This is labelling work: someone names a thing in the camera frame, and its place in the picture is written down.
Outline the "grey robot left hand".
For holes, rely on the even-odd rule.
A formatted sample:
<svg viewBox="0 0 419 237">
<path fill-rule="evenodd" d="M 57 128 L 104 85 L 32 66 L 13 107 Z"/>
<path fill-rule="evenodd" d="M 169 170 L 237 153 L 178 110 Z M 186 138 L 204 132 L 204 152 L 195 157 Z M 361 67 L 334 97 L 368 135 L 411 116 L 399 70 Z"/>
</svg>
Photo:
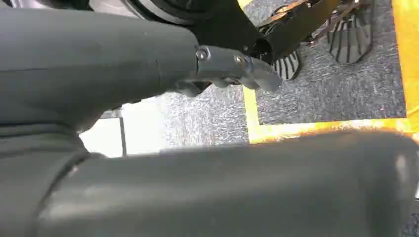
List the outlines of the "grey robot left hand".
<svg viewBox="0 0 419 237">
<path fill-rule="evenodd" d="M 3 237 L 398 237 L 419 146 L 382 131 L 127 158 L 79 138 L 107 110 L 194 82 L 275 88 L 188 29 L 90 11 L 0 10 Z"/>
</svg>

